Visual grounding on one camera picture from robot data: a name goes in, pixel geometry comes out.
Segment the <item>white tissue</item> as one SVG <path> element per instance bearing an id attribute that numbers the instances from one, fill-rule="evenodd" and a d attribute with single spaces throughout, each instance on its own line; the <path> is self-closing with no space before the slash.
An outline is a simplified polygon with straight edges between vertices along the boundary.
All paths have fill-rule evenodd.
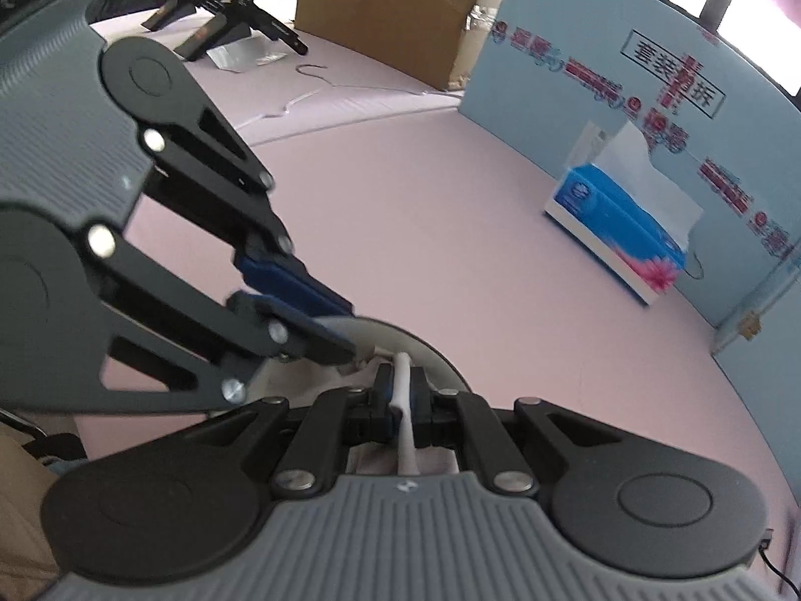
<path id="1" fill-rule="evenodd" d="M 458 459 L 447 448 L 417 448 L 412 418 L 412 357 L 392 356 L 392 396 L 389 415 L 399 422 L 389 446 L 368 442 L 349 450 L 345 471 L 356 475 L 449 475 L 459 472 Z"/>

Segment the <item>white ceramic bowl black rim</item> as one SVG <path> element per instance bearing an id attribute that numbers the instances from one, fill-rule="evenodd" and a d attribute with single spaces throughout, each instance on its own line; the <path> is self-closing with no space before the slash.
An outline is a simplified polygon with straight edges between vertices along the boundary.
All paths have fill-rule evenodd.
<path id="1" fill-rule="evenodd" d="M 290 407 L 311 406 L 328 389 L 370 388 L 379 365 L 392 364 L 393 357 L 406 353 L 412 366 L 424 370 L 433 389 L 470 389 L 462 373 L 444 354 L 417 335 L 365 316 L 328 316 L 318 322 L 328 330 L 349 339 L 356 357 L 345 365 L 323 366 L 309 360 L 270 360 L 247 388 L 247 403 L 263 398 L 284 398 Z"/>

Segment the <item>clear plastic bag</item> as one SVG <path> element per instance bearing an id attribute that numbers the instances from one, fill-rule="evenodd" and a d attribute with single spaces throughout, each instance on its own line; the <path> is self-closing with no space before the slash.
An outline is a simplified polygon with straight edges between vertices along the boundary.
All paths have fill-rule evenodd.
<path id="1" fill-rule="evenodd" d="M 206 55 L 217 69 L 244 73 L 285 59 L 288 52 L 281 42 L 269 40 L 261 34 L 254 34 L 251 37 L 209 49 Z"/>

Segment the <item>spare black handheld gripper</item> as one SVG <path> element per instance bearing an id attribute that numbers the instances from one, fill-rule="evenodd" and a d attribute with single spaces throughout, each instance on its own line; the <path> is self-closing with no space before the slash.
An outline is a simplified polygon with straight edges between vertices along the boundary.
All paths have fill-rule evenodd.
<path id="1" fill-rule="evenodd" d="M 271 41 L 282 42 L 296 55 L 308 53 L 308 46 L 296 31 L 258 7 L 255 0 L 166 0 L 143 22 L 143 27 L 148 31 L 162 30 L 193 15 L 197 8 L 204 8 L 212 17 L 175 49 L 186 61 L 197 61 L 210 49 L 250 38 L 252 31 L 259 31 Z"/>

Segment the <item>brown cardboard box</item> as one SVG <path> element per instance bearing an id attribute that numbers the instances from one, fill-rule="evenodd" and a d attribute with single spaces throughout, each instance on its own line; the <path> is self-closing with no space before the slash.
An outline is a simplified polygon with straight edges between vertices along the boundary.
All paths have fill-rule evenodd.
<path id="1" fill-rule="evenodd" d="M 445 90 L 478 0 L 297 0 L 296 29 Z"/>

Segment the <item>blue tissue box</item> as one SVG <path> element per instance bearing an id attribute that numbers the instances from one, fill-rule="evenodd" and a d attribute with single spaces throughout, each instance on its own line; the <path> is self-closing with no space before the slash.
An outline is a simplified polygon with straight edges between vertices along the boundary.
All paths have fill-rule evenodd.
<path id="1" fill-rule="evenodd" d="M 686 268 L 703 209 L 653 166 L 645 134 L 627 122 L 565 172 L 544 213 L 650 306 Z"/>

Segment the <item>light blue foam board partition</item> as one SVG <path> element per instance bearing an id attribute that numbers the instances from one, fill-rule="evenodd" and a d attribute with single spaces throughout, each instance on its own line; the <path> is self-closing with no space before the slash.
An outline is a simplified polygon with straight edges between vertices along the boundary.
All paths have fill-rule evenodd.
<path id="1" fill-rule="evenodd" d="M 799 114 L 658 0 L 502 0 L 462 113 L 550 175 L 588 126 L 637 126 L 702 209 L 679 290 L 775 450 L 799 439 Z"/>

